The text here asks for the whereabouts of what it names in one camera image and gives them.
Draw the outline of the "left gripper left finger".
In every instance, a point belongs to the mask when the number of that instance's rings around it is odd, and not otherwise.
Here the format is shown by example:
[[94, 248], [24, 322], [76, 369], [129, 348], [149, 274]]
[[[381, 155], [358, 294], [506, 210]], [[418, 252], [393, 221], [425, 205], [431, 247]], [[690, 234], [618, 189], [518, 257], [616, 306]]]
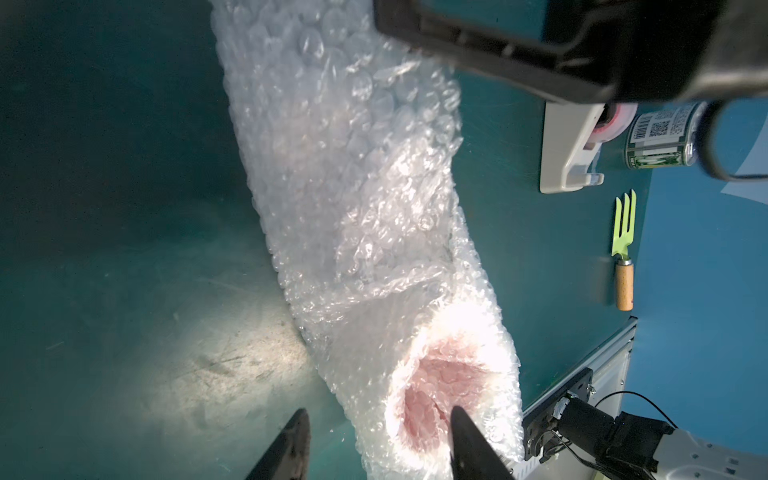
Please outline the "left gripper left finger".
[[251, 469], [246, 480], [305, 480], [310, 460], [310, 418], [297, 409]]

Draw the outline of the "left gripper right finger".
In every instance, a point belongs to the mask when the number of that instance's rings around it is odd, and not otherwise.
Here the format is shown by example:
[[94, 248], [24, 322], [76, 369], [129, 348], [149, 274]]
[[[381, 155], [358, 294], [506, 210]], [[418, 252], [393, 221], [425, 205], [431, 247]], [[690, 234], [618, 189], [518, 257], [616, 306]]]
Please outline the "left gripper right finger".
[[451, 469], [455, 480], [513, 480], [467, 412], [454, 406], [450, 416]]

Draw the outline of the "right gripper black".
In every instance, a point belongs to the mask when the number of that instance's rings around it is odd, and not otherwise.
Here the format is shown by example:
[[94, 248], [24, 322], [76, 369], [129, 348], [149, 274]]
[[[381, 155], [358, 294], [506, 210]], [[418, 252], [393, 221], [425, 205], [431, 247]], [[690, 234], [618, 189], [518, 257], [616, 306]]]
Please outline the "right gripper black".
[[764, 1], [555, 1], [540, 40], [376, 1], [376, 29], [417, 50], [577, 104], [767, 94]]

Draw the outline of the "white mug red inside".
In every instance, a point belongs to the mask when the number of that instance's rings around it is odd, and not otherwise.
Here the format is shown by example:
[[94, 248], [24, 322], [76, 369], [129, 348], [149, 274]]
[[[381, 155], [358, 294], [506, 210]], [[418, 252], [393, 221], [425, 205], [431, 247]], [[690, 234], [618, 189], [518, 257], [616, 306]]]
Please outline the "white mug red inside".
[[469, 413], [477, 409], [491, 375], [477, 353], [476, 346], [447, 338], [416, 357], [394, 407], [395, 439], [406, 453], [437, 453], [450, 440], [453, 407]]

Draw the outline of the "bubble wrap sheet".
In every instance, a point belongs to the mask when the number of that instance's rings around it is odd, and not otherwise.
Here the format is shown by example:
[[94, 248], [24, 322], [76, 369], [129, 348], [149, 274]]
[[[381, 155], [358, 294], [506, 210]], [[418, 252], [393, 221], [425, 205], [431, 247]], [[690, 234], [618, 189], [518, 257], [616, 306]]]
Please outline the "bubble wrap sheet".
[[230, 115], [278, 282], [373, 479], [447, 479], [449, 442], [395, 439], [396, 395], [442, 339], [490, 370], [468, 413], [524, 456], [519, 360], [459, 204], [461, 90], [379, 33], [369, 1], [216, 1]]

